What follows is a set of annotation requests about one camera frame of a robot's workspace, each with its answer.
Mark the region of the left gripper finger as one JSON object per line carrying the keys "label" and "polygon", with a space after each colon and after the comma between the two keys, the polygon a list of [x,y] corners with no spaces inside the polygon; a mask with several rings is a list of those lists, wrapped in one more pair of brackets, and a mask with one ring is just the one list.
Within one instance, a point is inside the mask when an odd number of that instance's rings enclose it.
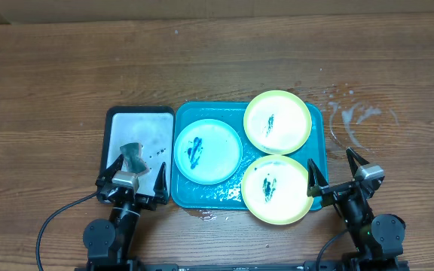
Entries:
{"label": "left gripper finger", "polygon": [[154,196],[158,199],[167,199],[167,178],[166,178],[166,164],[162,163],[154,183]]}
{"label": "left gripper finger", "polygon": [[108,168],[101,171],[99,181],[111,181],[117,171],[121,171],[124,162],[124,155],[120,154],[118,158]]}

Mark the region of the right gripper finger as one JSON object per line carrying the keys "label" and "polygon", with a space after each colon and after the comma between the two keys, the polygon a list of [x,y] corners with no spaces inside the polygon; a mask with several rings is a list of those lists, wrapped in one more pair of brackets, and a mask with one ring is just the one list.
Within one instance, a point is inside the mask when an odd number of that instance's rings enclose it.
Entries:
{"label": "right gripper finger", "polygon": [[353,177],[362,176],[362,166],[368,165],[369,162],[352,148],[346,149],[346,155]]}
{"label": "right gripper finger", "polygon": [[322,196],[329,191],[329,183],[312,159],[307,161],[308,196]]}

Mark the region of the green and pink sponge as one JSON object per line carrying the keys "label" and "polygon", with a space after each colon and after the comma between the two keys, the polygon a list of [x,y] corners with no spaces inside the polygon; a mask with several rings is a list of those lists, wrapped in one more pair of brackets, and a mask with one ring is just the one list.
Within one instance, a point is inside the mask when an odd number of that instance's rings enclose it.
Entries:
{"label": "green and pink sponge", "polygon": [[127,171],[137,175],[144,175],[149,171],[148,165],[142,159],[142,147],[140,143],[128,143],[120,146],[120,151],[124,155],[127,163]]}

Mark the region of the light blue plate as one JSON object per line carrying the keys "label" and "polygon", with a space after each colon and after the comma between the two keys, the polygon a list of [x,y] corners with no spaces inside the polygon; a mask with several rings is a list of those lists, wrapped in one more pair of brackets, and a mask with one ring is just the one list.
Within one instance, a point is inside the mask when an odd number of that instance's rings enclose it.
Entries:
{"label": "light blue plate", "polygon": [[243,145],[234,128],[216,119],[187,125],[174,143],[177,169],[197,184],[218,184],[239,168]]}

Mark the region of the yellow plate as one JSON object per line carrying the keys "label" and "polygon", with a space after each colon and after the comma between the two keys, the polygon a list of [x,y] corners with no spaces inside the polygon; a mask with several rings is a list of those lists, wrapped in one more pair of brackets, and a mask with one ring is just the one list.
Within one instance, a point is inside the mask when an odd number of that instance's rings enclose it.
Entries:
{"label": "yellow plate", "polygon": [[241,179],[248,210],[259,220],[287,225],[301,220],[313,205],[307,195],[308,171],[298,161],[267,155],[251,163]]}
{"label": "yellow plate", "polygon": [[302,99],[284,90],[257,95],[246,107],[243,128],[248,140],[266,154],[290,154],[311,134],[312,117]]}

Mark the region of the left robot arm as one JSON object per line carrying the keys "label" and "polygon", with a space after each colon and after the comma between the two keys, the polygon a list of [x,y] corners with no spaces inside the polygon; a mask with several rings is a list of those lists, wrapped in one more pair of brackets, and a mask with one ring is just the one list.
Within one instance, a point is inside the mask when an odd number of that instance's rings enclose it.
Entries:
{"label": "left robot arm", "polygon": [[87,270],[144,270],[142,261],[129,255],[141,211],[154,211],[157,205],[169,202],[165,163],[155,179],[153,196],[137,192],[138,176],[123,171],[123,164],[120,155],[96,180],[96,198],[113,207],[109,218],[91,221],[84,229]]}

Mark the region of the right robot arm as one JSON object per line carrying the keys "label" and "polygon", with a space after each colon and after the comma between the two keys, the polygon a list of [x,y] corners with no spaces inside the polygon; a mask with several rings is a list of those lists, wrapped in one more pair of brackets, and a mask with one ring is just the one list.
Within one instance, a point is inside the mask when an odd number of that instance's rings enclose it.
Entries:
{"label": "right robot arm", "polygon": [[[345,229],[327,241],[314,261],[304,263],[307,270],[408,270],[407,261],[398,260],[403,254],[405,222],[397,215],[374,215],[368,200],[382,185],[384,170],[370,163],[352,148],[346,149],[352,173],[348,182],[331,186],[312,159],[307,161],[307,195],[320,197],[321,206],[333,206]],[[349,234],[354,252],[345,253],[340,260],[322,261],[326,249],[337,239]]]}

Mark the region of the teal plastic tray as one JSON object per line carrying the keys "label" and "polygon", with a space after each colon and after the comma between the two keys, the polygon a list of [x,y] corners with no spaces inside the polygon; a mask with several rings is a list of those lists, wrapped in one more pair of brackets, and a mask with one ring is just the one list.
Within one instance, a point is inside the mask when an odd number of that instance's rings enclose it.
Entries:
{"label": "teal plastic tray", "polygon": [[[227,180],[218,184],[197,184],[186,178],[174,163],[171,175],[170,195],[173,201],[187,209],[227,209],[245,210],[246,205],[240,192],[240,181],[248,166],[264,152],[250,143],[243,128],[243,115],[246,102],[186,102],[176,112],[175,135],[189,124],[202,119],[216,119],[230,125],[243,144],[243,157],[237,171]],[[312,117],[311,133],[306,143],[288,156],[307,166],[312,159],[324,176],[328,175],[326,157],[326,136],[321,111],[307,104]]]}

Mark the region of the black soapy water tray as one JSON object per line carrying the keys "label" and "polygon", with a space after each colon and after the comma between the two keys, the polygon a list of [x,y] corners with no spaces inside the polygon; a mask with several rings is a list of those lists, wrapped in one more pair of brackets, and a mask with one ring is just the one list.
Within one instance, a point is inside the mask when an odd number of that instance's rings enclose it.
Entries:
{"label": "black soapy water tray", "polygon": [[154,195],[154,184],[165,165],[166,189],[170,190],[173,159],[175,113],[167,106],[115,106],[107,111],[102,143],[100,171],[121,154],[120,147],[141,145],[141,158],[147,172],[139,176],[138,192]]}

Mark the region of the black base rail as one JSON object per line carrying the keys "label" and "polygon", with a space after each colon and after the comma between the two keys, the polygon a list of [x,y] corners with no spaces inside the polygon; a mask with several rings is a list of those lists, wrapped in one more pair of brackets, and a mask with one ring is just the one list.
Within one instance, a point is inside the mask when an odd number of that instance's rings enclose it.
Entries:
{"label": "black base rail", "polygon": [[[257,265],[198,265],[198,266],[179,266],[177,264],[146,264],[143,266],[135,266],[135,261],[129,261],[124,265],[116,266],[100,266],[94,267],[91,263],[86,266],[76,267],[74,271],[90,271],[90,270],[145,270],[145,271],[314,271],[316,270],[315,260],[308,260],[303,263],[275,263],[275,264],[257,264]],[[352,270],[344,267],[338,260],[324,260],[319,263],[319,270],[323,271],[338,271]],[[396,269],[381,267],[365,266],[360,270],[399,270],[409,271],[410,267],[407,261],[399,261]]]}

